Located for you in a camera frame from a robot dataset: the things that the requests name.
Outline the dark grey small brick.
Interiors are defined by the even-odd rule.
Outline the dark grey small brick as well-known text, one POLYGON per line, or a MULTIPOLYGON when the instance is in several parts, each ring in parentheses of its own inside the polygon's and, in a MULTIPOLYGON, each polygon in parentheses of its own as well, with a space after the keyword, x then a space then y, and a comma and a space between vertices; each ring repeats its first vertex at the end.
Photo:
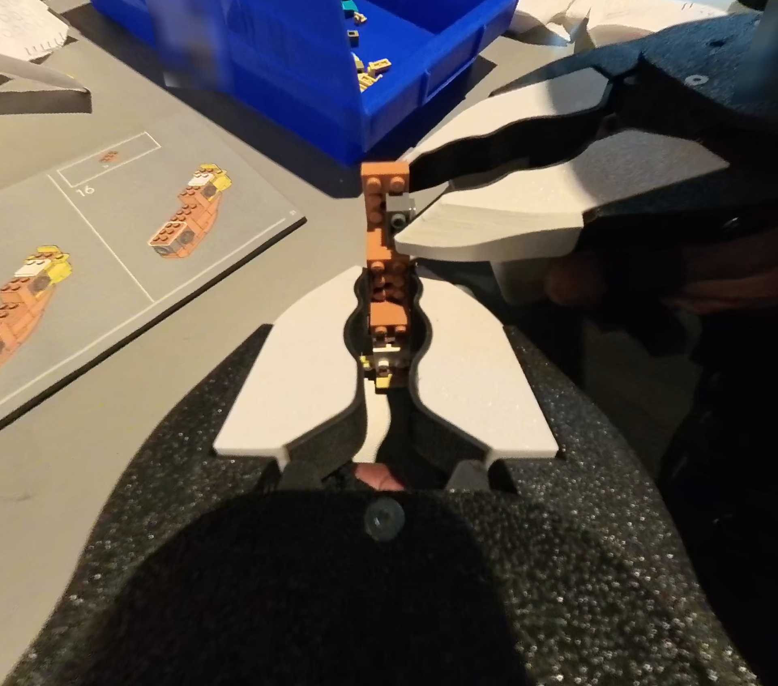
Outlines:
POLYGON ((385 197, 385 226, 387 234, 394 236, 405 229, 414 220, 415 200, 407 194, 392 195, 385 197))

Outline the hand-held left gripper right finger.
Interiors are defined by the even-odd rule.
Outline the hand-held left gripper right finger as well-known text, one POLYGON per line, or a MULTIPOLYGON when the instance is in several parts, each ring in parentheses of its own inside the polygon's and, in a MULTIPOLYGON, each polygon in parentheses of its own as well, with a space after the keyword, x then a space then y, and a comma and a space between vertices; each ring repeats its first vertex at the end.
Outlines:
POLYGON ((559 446, 500 320, 461 287, 423 272, 425 330, 414 359, 413 431, 428 460, 552 459, 559 446))

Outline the pile of tan bricks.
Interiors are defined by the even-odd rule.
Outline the pile of tan bricks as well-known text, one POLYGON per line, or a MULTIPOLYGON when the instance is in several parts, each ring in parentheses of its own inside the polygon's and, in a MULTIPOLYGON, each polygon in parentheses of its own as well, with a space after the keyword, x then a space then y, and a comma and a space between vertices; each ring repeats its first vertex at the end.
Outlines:
POLYGON ((346 35, 347 35, 349 47, 352 50, 352 58, 354 60, 359 89, 361 92, 364 92, 366 89, 375 85, 375 83, 379 79, 381 79, 388 72, 389 69, 391 69, 392 63, 387 58, 380 58, 369 62, 365 62, 356 53, 355 50, 359 49, 361 46, 362 37, 361 37, 360 30, 364 28, 364 25, 367 22, 367 16, 360 8, 359 8, 359 13, 355 14, 355 17, 353 19, 345 18, 345 21, 347 23, 346 35))

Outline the grey desk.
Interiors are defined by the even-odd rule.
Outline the grey desk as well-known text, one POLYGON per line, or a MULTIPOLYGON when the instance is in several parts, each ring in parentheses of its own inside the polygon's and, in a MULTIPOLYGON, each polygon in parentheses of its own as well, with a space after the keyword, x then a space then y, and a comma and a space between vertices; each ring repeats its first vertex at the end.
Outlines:
POLYGON ((229 147, 306 217, 2 428, 2 680, 68 585, 102 507, 162 418, 261 324, 363 260, 357 175, 231 98, 166 91, 156 56, 89 0, 44 0, 72 25, 51 64, 92 91, 92 114, 2 116, 2 231, 28 179, 153 126, 229 147))

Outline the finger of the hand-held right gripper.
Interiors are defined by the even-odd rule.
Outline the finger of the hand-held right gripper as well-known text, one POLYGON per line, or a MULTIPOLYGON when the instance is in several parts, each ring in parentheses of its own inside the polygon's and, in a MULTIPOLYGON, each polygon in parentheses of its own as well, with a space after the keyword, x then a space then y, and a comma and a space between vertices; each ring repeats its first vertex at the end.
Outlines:
POLYGON ((573 251, 592 213, 730 165, 702 144, 628 129, 567 162, 442 194, 395 236, 398 252, 444 262, 522 262, 573 251))
POLYGON ((601 192, 590 146, 615 83, 595 68, 511 89, 462 110, 408 153, 413 192, 465 195, 601 192))

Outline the grey instruction booklet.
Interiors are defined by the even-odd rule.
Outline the grey instruction booklet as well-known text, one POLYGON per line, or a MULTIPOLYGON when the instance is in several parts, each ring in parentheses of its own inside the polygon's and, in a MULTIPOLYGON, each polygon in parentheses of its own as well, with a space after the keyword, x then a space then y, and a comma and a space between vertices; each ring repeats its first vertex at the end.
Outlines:
POLYGON ((87 40, 2 115, 2 427, 306 222, 228 134, 87 40))

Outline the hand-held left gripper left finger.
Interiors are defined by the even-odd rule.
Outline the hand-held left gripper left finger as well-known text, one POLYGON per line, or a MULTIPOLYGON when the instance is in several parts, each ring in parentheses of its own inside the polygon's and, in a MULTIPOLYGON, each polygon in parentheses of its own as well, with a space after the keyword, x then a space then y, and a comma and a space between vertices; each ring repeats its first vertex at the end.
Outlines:
POLYGON ((277 319, 213 443, 216 454, 377 462, 390 409, 364 380, 361 352, 346 339, 362 275, 359 266, 346 269, 277 319))

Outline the brown brick model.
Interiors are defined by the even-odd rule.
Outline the brown brick model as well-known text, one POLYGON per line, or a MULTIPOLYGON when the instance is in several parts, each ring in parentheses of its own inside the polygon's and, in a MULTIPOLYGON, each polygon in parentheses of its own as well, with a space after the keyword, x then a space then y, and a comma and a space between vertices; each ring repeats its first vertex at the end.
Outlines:
POLYGON ((412 363, 414 265, 387 234, 385 197, 410 194, 410 164, 403 160, 362 163, 365 208, 365 268, 368 346, 363 367, 375 391, 385 394, 407 385, 412 363))

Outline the person's right hand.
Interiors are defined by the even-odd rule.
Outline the person's right hand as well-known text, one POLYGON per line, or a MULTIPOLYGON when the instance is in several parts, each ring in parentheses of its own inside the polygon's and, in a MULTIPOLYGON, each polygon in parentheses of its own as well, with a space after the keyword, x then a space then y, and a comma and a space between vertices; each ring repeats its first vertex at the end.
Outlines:
POLYGON ((582 251, 551 262, 545 292, 567 307, 659 301, 697 315, 770 311, 777 305, 776 249, 741 242, 582 251))

